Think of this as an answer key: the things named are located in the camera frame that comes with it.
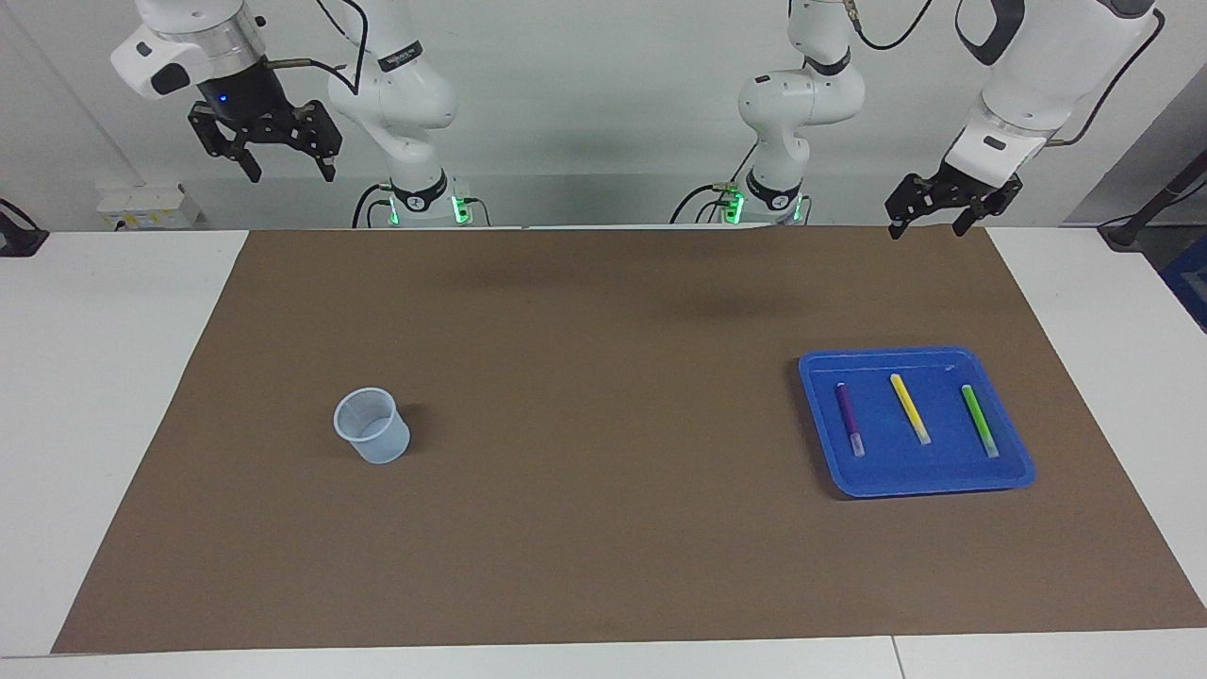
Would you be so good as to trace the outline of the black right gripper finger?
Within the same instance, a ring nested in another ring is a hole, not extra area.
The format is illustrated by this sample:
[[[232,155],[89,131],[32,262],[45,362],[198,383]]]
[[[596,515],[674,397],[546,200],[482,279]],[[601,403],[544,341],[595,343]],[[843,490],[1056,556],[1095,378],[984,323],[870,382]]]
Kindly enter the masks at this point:
[[[290,112],[286,141],[292,150],[309,156],[326,182],[336,181],[336,157],[343,145],[343,135],[323,103],[310,100]]]
[[[246,150],[246,137],[241,131],[237,131],[234,137],[226,137],[220,129],[220,119],[214,109],[206,103],[194,103],[189,109],[189,125],[196,133],[196,137],[202,144],[203,150],[211,157],[225,157],[233,160],[241,168],[251,182],[260,182],[262,169],[253,158],[253,152]]]

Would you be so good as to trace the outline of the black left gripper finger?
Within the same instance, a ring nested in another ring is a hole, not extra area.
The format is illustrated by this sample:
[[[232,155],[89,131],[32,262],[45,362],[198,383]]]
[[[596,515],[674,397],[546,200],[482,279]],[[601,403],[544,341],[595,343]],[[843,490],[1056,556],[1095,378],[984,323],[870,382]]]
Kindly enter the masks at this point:
[[[978,221],[989,218],[989,216],[1001,216],[1011,205],[1022,186],[1004,185],[1003,188],[992,191],[986,197],[970,199],[969,205],[954,219],[954,236],[963,238]]]
[[[914,221],[933,212],[932,182],[919,175],[906,175],[885,201],[892,240],[900,240]]]

